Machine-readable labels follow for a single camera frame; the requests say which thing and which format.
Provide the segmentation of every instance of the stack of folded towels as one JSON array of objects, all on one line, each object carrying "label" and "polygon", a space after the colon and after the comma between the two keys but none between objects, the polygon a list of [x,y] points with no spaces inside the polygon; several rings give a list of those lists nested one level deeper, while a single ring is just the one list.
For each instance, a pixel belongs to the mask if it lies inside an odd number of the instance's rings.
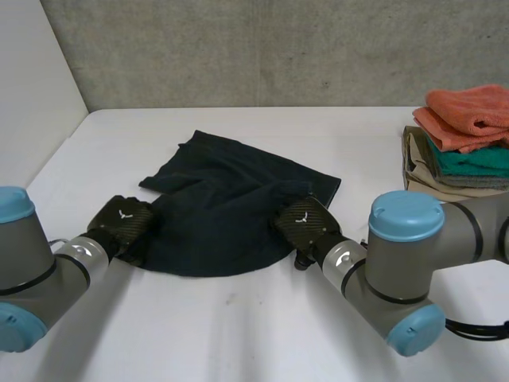
[{"label": "stack of folded towels", "polygon": [[509,191],[509,90],[434,90],[403,134],[410,191],[461,201]]}]

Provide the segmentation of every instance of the teal towel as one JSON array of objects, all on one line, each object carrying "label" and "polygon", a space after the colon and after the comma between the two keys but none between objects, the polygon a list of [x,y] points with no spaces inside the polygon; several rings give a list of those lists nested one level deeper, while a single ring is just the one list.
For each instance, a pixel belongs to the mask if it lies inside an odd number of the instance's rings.
[{"label": "teal towel", "polygon": [[468,154],[457,151],[440,152],[428,138],[443,175],[471,177],[509,177],[509,150],[492,146]]}]

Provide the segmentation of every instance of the orange towel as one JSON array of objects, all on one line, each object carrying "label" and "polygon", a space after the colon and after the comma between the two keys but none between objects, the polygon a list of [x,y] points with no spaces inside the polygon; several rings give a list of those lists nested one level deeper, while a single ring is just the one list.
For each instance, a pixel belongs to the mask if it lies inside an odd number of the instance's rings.
[{"label": "orange towel", "polygon": [[502,86],[433,90],[426,103],[428,107],[414,111],[414,117],[440,151],[468,153],[509,144],[509,90]]},{"label": "orange towel", "polygon": [[469,153],[487,146],[506,146],[509,131],[497,134],[475,136],[462,133],[444,121],[430,107],[420,107],[414,111],[415,122],[428,134],[440,151],[459,150]]},{"label": "orange towel", "polygon": [[461,92],[432,90],[426,104],[465,134],[484,136],[509,130],[509,90],[499,85]]}]

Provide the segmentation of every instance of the blue joint cap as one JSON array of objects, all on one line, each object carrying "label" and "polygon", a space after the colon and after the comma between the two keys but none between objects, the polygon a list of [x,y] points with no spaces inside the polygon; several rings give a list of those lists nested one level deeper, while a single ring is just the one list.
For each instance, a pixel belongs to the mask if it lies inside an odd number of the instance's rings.
[{"label": "blue joint cap", "polygon": [[387,335],[387,344],[404,357],[428,349],[445,328],[445,314],[437,305],[423,306],[403,318]]},{"label": "blue joint cap", "polygon": [[24,352],[47,332],[44,322],[28,310],[0,302],[0,352]]},{"label": "blue joint cap", "polygon": [[392,191],[375,199],[369,228],[378,237],[398,243],[426,239],[443,227],[440,201],[425,193]]},{"label": "blue joint cap", "polygon": [[29,194],[21,187],[0,187],[0,224],[23,219],[34,213]]}]

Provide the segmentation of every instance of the black cable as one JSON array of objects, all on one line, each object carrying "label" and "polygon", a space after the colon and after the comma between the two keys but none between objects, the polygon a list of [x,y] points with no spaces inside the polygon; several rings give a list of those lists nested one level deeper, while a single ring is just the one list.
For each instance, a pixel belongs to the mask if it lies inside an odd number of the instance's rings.
[{"label": "black cable", "polygon": [[471,325],[448,319],[445,328],[459,337],[473,341],[501,341],[509,338],[509,322],[504,325]]},{"label": "black cable", "polygon": [[467,340],[471,340],[471,341],[483,341],[483,342],[488,342],[488,341],[501,341],[501,340],[505,340],[506,337],[485,337],[485,336],[480,336],[480,337],[476,337],[476,336],[472,336],[470,334],[465,334],[465,333],[462,333],[462,332],[458,332],[448,326],[446,326],[447,330],[450,331],[451,333],[454,333],[456,334],[458,337],[462,337],[462,338],[465,338]]}]

